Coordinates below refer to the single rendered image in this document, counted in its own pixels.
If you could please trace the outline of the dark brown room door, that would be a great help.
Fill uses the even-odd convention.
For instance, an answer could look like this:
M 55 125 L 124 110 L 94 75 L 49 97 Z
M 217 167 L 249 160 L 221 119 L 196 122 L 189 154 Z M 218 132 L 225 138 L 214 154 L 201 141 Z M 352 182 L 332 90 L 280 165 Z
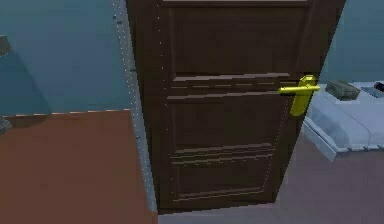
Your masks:
M 125 0 L 160 214 L 272 203 L 346 0 Z

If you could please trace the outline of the grey green box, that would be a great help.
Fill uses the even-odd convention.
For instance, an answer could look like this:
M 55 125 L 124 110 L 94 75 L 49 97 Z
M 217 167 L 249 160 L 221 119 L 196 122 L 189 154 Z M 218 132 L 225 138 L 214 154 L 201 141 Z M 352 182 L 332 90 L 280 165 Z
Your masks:
M 343 80 L 330 80 L 325 91 L 341 101 L 356 100 L 360 94 L 357 87 Z

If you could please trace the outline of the pale blue bed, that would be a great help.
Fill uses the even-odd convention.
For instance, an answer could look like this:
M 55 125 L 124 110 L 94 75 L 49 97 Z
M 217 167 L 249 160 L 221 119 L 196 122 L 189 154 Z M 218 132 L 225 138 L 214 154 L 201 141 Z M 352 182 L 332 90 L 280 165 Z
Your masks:
M 341 101 L 325 91 L 313 94 L 302 132 L 320 152 L 333 161 L 338 155 L 384 151 L 384 93 L 374 82 L 354 82 L 356 99 Z

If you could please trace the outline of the grey lamp base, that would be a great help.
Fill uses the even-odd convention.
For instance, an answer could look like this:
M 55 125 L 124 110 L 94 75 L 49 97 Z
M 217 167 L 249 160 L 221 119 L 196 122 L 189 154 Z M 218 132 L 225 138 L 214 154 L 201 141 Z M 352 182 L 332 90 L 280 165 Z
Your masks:
M 0 117 L 0 135 L 6 133 L 11 127 L 12 125 L 8 120 Z

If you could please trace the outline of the grey lamp shade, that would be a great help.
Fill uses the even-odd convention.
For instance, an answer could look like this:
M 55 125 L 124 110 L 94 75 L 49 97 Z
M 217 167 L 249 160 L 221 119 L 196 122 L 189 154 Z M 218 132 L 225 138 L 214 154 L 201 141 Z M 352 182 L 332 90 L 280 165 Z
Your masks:
M 0 35 L 0 57 L 10 53 L 12 48 L 6 35 Z

